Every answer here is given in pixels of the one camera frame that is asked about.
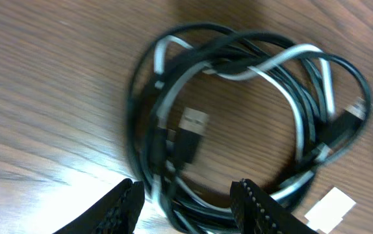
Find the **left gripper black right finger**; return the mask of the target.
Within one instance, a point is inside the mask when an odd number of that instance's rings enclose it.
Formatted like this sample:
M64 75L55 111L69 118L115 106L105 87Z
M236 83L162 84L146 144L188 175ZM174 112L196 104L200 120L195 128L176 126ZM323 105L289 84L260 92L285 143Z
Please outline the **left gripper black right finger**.
M229 201L243 234L317 234L249 179L231 183Z

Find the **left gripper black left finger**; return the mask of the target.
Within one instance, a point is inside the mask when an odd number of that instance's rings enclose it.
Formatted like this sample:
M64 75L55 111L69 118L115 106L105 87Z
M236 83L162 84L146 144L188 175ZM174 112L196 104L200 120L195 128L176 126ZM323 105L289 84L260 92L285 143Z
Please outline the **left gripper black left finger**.
M145 203L144 183L124 179L83 214L55 232L133 233Z

